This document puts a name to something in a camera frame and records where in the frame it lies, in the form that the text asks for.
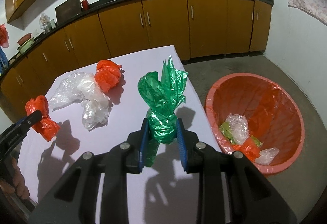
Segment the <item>person's left hand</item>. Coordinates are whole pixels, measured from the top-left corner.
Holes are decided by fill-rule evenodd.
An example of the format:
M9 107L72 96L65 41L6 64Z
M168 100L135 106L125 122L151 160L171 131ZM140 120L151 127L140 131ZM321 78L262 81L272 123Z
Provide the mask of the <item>person's left hand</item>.
M29 197L30 193L28 187L26 187L24 176L22 175L15 158L11 158L11 163L11 167L15 171L12 176L12 184L1 176L1 190L9 195L16 193L18 197L25 200Z

